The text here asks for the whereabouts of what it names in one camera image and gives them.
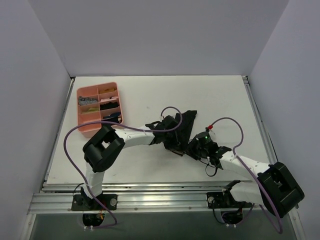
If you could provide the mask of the black striped underwear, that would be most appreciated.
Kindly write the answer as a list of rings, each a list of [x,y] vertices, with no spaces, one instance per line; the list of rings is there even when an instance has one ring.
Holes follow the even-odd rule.
[[[197,113],[197,110],[187,110],[182,113],[182,123],[176,130],[168,133],[169,138],[163,143],[166,150],[179,156],[185,154]]]

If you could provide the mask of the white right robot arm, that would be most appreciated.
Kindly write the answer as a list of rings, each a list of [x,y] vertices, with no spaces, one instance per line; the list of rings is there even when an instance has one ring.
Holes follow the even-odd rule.
[[[186,153],[196,160],[207,159],[214,167],[246,179],[233,180],[223,188],[222,200],[227,206],[232,207],[238,202],[252,203],[283,218],[305,197],[302,188],[282,162],[268,164],[237,155],[227,146],[218,146],[206,131],[189,142]]]

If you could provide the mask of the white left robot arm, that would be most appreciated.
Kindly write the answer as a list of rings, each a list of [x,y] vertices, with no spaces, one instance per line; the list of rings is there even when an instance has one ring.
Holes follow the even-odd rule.
[[[100,206],[105,171],[114,164],[123,149],[163,143],[174,135],[180,124],[181,121],[170,115],[138,128],[113,128],[103,124],[82,148],[87,180],[83,204],[90,210]]]

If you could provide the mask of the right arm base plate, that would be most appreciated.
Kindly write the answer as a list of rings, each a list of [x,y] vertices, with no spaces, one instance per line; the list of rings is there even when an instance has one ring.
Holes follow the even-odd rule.
[[[252,206],[249,202],[236,201],[229,192],[207,192],[206,198],[208,208],[210,209],[239,209],[250,208]]]

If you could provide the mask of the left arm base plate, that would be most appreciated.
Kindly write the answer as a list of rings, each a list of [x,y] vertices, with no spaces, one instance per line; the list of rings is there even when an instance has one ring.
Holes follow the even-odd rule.
[[[100,194],[96,198],[109,210],[117,209],[118,196],[116,194]],[[94,198],[83,194],[74,195],[71,203],[72,211],[99,211],[104,209]]]

